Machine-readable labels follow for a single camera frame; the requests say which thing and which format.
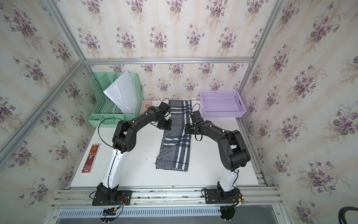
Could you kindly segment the grey plaid pillowcase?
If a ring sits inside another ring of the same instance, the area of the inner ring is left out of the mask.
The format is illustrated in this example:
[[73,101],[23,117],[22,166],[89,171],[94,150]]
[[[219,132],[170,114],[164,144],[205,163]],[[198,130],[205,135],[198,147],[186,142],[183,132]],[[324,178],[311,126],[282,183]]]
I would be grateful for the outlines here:
[[156,169],[188,171],[191,135],[185,133],[185,127],[191,112],[191,100],[170,101],[171,130],[164,131]]

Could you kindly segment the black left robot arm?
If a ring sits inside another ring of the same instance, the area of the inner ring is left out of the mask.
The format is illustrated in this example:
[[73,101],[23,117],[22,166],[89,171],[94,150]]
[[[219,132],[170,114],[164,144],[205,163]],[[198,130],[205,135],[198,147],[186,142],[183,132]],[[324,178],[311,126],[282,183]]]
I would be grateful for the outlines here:
[[117,188],[121,170],[128,153],[137,142],[137,133],[150,123],[157,123],[160,130],[170,130],[172,120],[166,116],[170,113],[170,106],[161,103],[159,106],[150,106],[143,114],[129,121],[119,121],[112,138],[112,158],[103,181],[97,186],[98,194],[110,204],[117,199]]

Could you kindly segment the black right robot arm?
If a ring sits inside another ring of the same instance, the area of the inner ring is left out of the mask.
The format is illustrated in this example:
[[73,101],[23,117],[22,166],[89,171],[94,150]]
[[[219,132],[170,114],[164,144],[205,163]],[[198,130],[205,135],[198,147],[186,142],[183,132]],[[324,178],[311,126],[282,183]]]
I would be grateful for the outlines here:
[[228,131],[206,120],[187,123],[185,133],[206,136],[217,143],[220,160],[226,169],[217,184],[217,194],[222,200],[234,195],[238,191],[235,182],[239,176],[239,169],[244,168],[251,160],[240,131]]

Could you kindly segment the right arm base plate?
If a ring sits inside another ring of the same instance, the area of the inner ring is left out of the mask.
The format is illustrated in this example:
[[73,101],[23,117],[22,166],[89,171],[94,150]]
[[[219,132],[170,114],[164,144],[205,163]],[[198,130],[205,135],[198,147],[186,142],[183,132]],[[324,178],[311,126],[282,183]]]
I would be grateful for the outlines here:
[[239,204],[242,200],[242,193],[238,188],[229,192],[220,189],[203,188],[201,196],[204,197],[206,204]]

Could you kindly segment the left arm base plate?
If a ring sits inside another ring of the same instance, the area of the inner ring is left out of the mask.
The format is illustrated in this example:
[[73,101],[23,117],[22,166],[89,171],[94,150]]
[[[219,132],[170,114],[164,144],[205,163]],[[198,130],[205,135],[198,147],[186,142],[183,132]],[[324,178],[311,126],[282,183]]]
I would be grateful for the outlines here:
[[131,190],[117,190],[116,192],[111,192],[108,196],[105,196],[101,195],[99,191],[96,191],[92,206],[129,205],[132,193],[133,191]]

